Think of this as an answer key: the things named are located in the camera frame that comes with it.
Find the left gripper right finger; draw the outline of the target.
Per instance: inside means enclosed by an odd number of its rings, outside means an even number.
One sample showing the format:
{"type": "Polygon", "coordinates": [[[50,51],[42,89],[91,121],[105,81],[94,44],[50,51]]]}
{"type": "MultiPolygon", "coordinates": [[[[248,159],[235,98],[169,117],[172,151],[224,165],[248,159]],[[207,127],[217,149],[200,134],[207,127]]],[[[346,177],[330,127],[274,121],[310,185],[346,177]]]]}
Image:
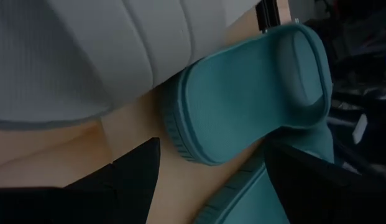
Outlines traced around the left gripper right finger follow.
{"type": "Polygon", "coordinates": [[[265,166],[290,224],[386,224],[385,178],[286,144],[265,146],[265,166]]]}

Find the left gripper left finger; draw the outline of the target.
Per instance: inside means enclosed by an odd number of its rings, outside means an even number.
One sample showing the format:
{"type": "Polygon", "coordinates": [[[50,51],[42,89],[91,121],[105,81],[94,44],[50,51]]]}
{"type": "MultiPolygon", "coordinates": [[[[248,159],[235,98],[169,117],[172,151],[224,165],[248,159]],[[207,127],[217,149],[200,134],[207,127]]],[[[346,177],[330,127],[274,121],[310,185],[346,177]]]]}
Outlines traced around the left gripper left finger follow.
{"type": "Polygon", "coordinates": [[[160,139],[150,138],[67,185],[76,191],[66,224],[146,224],[160,168],[160,139]]]}

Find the teal rubber slide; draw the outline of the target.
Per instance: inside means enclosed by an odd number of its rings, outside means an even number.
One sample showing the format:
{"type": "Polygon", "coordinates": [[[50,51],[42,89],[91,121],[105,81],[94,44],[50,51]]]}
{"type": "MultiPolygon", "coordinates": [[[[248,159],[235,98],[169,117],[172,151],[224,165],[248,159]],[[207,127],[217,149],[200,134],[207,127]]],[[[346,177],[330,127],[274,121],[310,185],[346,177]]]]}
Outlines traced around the teal rubber slide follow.
{"type": "Polygon", "coordinates": [[[265,165],[264,152],[273,142],[334,162],[333,138],[326,123],[311,129],[276,130],[206,202],[193,224],[290,224],[265,165]]]}
{"type": "Polygon", "coordinates": [[[275,130],[323,123],[331,93],[320,36],[306,25],[284,24],[167,80],[163,120],[182,158],[217,166],[275,130]]]}

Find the grey rubber slide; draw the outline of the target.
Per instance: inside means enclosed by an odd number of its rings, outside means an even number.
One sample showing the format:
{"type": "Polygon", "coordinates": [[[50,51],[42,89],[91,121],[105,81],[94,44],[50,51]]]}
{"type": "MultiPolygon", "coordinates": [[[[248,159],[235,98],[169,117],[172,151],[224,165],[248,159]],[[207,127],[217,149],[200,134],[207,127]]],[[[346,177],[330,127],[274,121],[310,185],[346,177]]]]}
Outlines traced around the grey rubber slide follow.
{"type": "Polygon", "coordinates": [[[68,126],[219,50],[261,0],[0,0],[0,129],[68,126]]]}

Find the black aluminium table frame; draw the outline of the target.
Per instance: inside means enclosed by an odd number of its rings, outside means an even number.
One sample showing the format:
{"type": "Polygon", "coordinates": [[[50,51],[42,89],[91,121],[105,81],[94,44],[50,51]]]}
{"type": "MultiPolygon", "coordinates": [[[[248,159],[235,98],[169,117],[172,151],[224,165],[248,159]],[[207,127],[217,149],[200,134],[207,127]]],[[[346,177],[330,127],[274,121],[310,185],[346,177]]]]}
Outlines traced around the black aluminium table frame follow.
{"type": "Polygon", "coordinates": [[[260,0],[255,6],[255,11],[258,27],[262,33],[281,24],[277,0],[260,0]]]}

